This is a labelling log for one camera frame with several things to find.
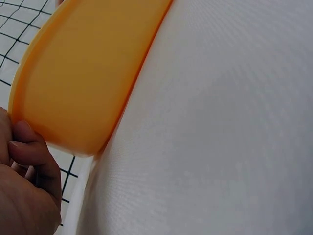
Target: black grid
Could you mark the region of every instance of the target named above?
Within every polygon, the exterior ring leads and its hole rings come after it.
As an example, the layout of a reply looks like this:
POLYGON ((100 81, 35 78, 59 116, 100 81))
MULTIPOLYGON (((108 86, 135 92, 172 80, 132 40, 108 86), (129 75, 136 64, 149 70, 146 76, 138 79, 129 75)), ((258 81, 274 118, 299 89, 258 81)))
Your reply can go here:
MULTIPOLYGON (((15 46, 15 44, 17 44, 17 43, 22 43, 22 44, 25 44, 25 45, 29 45, 28 42, 24 42, 24 41, 21 40, 21 36, 23 35, 23 33, 24 33, 29 27, 33 27, 33 28, 36 28, 36 29, 40 29, 40 27, 38 27, 38 26, 36 26, 36 25, 33 24, 34 21, 39 17, 39 15, 40 15, 41 13, 42 13, 42 14, 46 14, 46 15, 48 15, 48 16, 51 15, 51 13, 48 13, 48 12, 43 11, 44 7, 47 5, 47 3, 48 3, 49 0, 43 0, 44 4, 43 4, 43 6, 41 7, 40 10, 39 10, 39 9, 35 9, 35 8, 31 8, 31 7, 27 7, 27 6, 23 6, 22 4, 23 4, 25 1, 26 1, 26 0, 22 0, 20 4, 13 4, 13 3, 7 2, 7 0, 2 0, 2 1, 0 0, 0 8, 3 7, 3 6, 6 6, 6 5, 7 5, 7 6, 14 6, 14 7, 17 7, 17 9, 16 9, 14 12, 12 12, 11 14, 9 14, 9 15, 7 15, 7 16, 6 16, 6 15, 3 15, 3 14, 0 14, 0 17, 4 17, 4 18, 5 18, 4 23, 0 24, 0 30, 1 30, 1 29, 3 28, 3 26, 8 22, 8 20, 14 20, 14 21, 18 21, 18 22, 20 22, 20 23, 24 23, 24 24, 25 24, 25 29, 19 34, 18 37, 13 37, 13 36, 8 35, 8 34, 6 34, 6 33, 0 32, 1 35, 7 37, 8 39, 11 39, 11 40, 13 39, 13 40, 14 40, 14 43, 13 43, 12 46, 9 48, 9 50, 7 50, 6 54, 1 54, 1 53, 0 53, 0 57, 3 57, 2 61, 0 61, 0 71, 1 71, 1 69, 3 69, 3 64, 4 64, 5 60, 12 61, 12 62, 14 62, 14 63, 16 63, 16 64, 19 63, 19 61, 16 61, 15 59, 10 58, 8 55, 9 55, 10 51, 12 50, 12 48, 13 48, 13 47, 15 46), (24 8, 24 9, 28 9, 28 10, 32 10, 32 11, 36 12, 36 16, 35 16, 32 20, 30 20, 29 22, 25 22, 25 21, 22 21, 22 20, 19 20, 19 19, 15 18, 15 17, 14 17, 14 14, 15 14, 16 12, 18 12, 20 9, 23 9, 23 8, 24 8)), ((6 82, 6 81, 4 81, 4 80, 2 80, 2 79, 0 79, 0 82, 6 84, 7 86, 11 86, 11 84, 10 84, 9 82, 6 82)), ((66 185, 67 185, 67 182, 68 182, 69 177, 78 178, 78 176, 77 176, 76 174, 73 174, 73 173, 71 172, 75 159, 76 159, 76 157, 73 156, 68 170, 61 168, 61 171, 66 174, 66 178, 65 178, 65 181, 64 181, 64 185, 63 185, 63 187, 62 187, 62 196, 63 196, 63 194, 64 194, 64 192, 65 192, 66 185)), ((65 202, 65 203, 69 203, 69 198, 62 198, 62 201, 65 202)))
MULTIPOLYGON (((0 32, 1 35, 6 36, 6 37, 8 37, 8 38, 11 38, 11 39, 14 39, 14 40, 15 40, 14 43, 12 44, 11 48, 7 51, 7 53, 6 53, 5 55, 3 55, 3 54, 0 53, 0 56, 3 57, 3 59, 2 59, 2 61, 1 61, 1 63, 0 63, 0 69, 2 68, 3 63, 4 63, 5 60, 10 60, 10 61, 12 61, 12 62, 14 62, 14 63, 16 63, 16 64, 19 63, 19 61, 13 60, 12 58, 8 57, 8 54, 10 53, 10 51, 12 50, 12 48, 15 46, 15 44, 16 44, 17 42, 20 42, 20 43, 29 45, 29 43, 21 41, 21 40, 20 40, 20 37, 21 37, 21 36, 23 35, 23 33, 27 30, 28 27, 35 27, 35 28, 37 28, 37 29, 40 29, 39 27, 37 27, 37 26, 35 26, 35 25, 32 24, 32 23, 38 18, 38 16, 40 15, 40 13, 44 13, 44 14, 47 14, 47 15, 51 15, 50 13, 43 11, 44 7, 45 7, 46 4, 48 3, 48 0, 45 0, 45 3, 44 3, 44 5, 41 7, 40 10, 37 10, 37 9, 34 9, 34 8, 30 8, 30 7, 26 7, 26 6, 22 6, 22 4, 24 3, 24 1, 25 1, 25 0, 22 0, 19 5, 17 5, 17 4, 12 4, 12 3, 7 3, 6 0, 0 1, 0 7, 3 7, 3 6, 5 6, 5 5, 10 5, 10 6, 16 6, 16 7, 17 7, 17 9, 16 9, 15 11, 13 11, 9 16, 0 14, 0 16, 6 18, 6 20, 4 21, 4 23, 3 23, 2 25, 0 25, 0 29, 8 22, 9 19, 26 24, 25 29, 20 33, 20 35, 19 35, 17 38, 15 38, 15 37, 13 37, 13 36, 10 36, 10 35, 7 35, 7 34, 5 34, 5 33, 0 32), (13 15, 14 15, 18 10, 20 10, 21 8, 25 8, 25 9, 29 9, 29 10, 35 11, 35 12, 37 12, 37 15, 36 15, 30 22, 21 21, 21 20, 18 20, 18 19, 16 19, 16 18, 14 18, 13 15)), ((8 83, 8 82, 6 82, 6 81, 4 81, 4 80, 2 80, 2 79, 0 79, 0 81, 3 82, 3 83, 5 83, 6 85, 11 86, 10 83, 8 83)))

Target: white fabric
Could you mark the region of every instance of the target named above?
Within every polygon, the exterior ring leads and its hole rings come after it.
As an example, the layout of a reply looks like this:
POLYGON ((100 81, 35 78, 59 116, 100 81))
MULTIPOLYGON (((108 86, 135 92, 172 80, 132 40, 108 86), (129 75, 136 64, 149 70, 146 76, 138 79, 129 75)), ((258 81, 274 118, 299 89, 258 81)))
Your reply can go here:
POLYGON ((312 234, 313 1, 174 1, 88 187, 80 235, 312 234))

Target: orange plastic rim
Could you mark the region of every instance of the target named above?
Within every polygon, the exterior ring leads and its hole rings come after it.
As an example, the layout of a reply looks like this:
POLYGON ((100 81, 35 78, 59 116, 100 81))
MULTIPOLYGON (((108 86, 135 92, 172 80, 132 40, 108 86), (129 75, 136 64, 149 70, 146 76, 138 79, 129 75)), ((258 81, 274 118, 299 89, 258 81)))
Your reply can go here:
POLYGON ((67 0, 26 51, 12 84, 12 122, 94 155, 107 143, 172 0, 67 0))

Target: human hand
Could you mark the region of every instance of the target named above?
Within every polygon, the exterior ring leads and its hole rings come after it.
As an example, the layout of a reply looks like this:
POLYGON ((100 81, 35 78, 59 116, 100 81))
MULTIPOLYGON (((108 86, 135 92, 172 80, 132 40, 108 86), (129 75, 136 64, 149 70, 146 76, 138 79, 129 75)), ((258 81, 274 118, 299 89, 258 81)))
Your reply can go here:
POLYGON ((52 235, 61 199, 60 169, 44 139, 25 121, 11 127, 0 108, 0 234, 52 235))
POLYGON ((55 0, 55 5, 59 6, 61 3, 63 3, 64 0, 55 0))

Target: finger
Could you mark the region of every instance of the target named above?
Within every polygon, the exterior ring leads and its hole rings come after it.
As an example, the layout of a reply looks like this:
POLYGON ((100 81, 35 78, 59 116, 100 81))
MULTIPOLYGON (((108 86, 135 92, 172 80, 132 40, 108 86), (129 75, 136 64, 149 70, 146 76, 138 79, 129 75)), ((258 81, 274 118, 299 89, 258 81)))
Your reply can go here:
POLYGON ((36 134, 26 121, 17 122, 13 128, 13 137, 17 142, 32 143, 39 142, 46 145, 45 140, 40 135, 36 134))
POLYGON ((34 166, 37 186, 48 192, 59 207, 62 199, 60 169, 48 148, 39 142, 10 142, 9 153, 17 163, 34 166))
POLYGON ((36 170, 33 166, 30 166, 28 168, 28 171, 25 175, 25 179, 27 179, 29 182, 31 182, 32 184, 36 184, 36 170))
POLYGON ((22 177, 25 177, 28 171, 28 166, 20 165, 17 162, 13 162, 11 168, 22 177))
POLYGON ((56 0, 55 1, 55 6, 59 6, 61 3, 63 3, 64 0, 56 0))
POLYGON ((25 121, 13 126, 13 136, 17 142, 9 144, 11 158, 21 165, 34 166, 37 171, 37 186, 48 192, 60 208, 62 199, 60 168, 49 153, 44 139, 25 121))
POLYGON ((0 164, 10 166, 7 144, 11 140, 11 122, 7 111, 0 107, 0 164))

